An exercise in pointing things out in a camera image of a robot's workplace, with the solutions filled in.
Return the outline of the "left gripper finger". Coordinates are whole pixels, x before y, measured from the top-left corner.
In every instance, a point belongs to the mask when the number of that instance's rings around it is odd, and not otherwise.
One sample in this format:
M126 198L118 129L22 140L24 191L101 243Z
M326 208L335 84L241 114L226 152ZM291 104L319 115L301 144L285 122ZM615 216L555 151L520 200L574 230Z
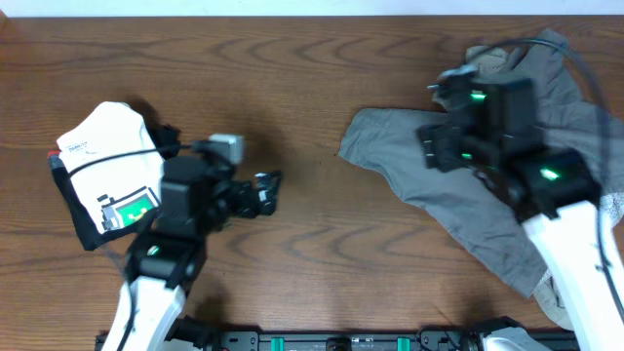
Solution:
M261 215L273 215L277 208L278 189L262 188L258 191L259 213Z
M258 191L267 191L271 195L278 194L282 181L281 171L257 173L254 178Z

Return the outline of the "grey shorts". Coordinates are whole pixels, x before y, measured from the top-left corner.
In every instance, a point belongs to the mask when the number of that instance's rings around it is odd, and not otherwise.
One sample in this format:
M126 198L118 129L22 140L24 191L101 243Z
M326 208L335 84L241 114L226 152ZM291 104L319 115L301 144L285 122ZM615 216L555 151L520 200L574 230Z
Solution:
M538 121L547 143L577 150L597 176L597 141L586 133L591 128L586 119L591 117L583 116L589 111L581 107L580 113L572 112L571 121L541 111L551 102L550 97L555 98L554 103L565 103L555 107L555 113L580 107L580 103L571 102L576 96L566 97L565 93L571 93L571 89L557 86L569 82L562 73L571 76L564 60L565 71L557 74L556 58L545 58L536 50L532 52L533 58L523 60L529 50L525 54L519 50L508 53L515 64L503 63L503 68L522 73L535 83ZM425 210L502 282L529 297L548 270L512 210L496 199L471 171L441 173L425 166L416 131L447 119L445 113L430 111L362 109L353 117L339 155L355 166L382 174L402 201Z

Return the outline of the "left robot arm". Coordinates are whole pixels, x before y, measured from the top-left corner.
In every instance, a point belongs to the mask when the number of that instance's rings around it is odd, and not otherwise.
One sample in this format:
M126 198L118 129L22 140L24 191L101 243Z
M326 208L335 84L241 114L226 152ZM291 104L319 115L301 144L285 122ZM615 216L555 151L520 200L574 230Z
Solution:
M273 215L282 172L237 180L239 158L213 141L165 161L161 204L138 223L117 313L99 350L219 350L219 330L180 314L207 260L209 234L232 217Z

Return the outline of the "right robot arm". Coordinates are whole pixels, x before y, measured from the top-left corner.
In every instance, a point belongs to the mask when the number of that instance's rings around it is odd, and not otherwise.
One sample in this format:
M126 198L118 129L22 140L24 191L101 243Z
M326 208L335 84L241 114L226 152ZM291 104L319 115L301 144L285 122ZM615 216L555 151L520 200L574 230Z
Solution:
M547 264L579 348L622 349L623 263L602 184L577 150L546 143L532 81L513 72L481 77L466 64L432 89L449 119L418 131L426 166L473 170Z

